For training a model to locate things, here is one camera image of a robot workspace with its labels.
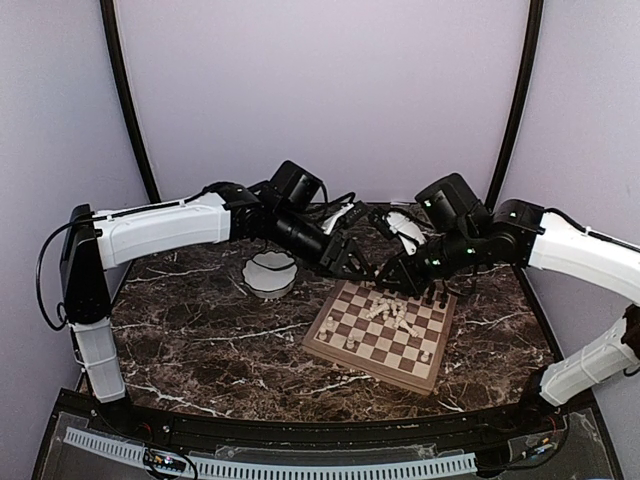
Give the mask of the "wooden chessboard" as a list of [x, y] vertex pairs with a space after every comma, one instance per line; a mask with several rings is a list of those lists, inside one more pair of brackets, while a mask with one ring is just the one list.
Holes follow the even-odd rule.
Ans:
[[[303, 349], [345, 368], [428, 395], [432, 392], [448, 340], [457, 297], [440, 288], [420, 298], [379, 290], [366, 282], [336, 284], [305, 335]], [[411, 337], [396, 324], [405, 320]], [[319, 330], [327, 339], [319, 339]], [[355, 347], [346, 348], [349, 335]], [[421, 361], [431, 353], [429, 364]]]

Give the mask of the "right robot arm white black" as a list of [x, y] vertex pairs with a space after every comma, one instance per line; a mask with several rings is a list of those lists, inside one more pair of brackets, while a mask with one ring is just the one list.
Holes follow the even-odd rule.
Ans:
[[595, 339], [527, 378], [507, 428], [530, 434], [583, 392], [617, 375], [638, 374], [638, 246], [584, 226], [555, 207], [510, 199], [490, 209], [458, 173], [427, 186], [415, 200], [431, 233], [398, 209], [369, 215], [386, 238], [404, 245], [376, 275], [384, 289], [418, 297], [464, 269], [502, 263], [572, 279], [627, 302]]

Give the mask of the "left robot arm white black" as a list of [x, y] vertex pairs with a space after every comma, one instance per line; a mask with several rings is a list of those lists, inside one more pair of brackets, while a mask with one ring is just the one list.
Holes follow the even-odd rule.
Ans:
[[70, 329], [77, 361], [94, 398], [103, 405], [101, 417], [117, 434], [134, 435], [141, 415], [125, 401], [128, 392], [112, 330], [114, 299], [107, 272], [183, 248], [264, 240], [318, 276], [373, 280], [373, 266], [346, 233], [348, 217], [359, 216], [363, 204], [351, 204], [325, 223], [314, 221], [311, 202], [325, 190], [316, 175], [285, 160], [271, 178], [252, 186], [217, 181], [191, 196], [120, 210], [81, 204], [46, 238], [36, 260], [36, 301], [44, 308], [44, 258], [51, 243], [62, 236], [62, 298], [54, 317], [41, 314], [50, 329]]

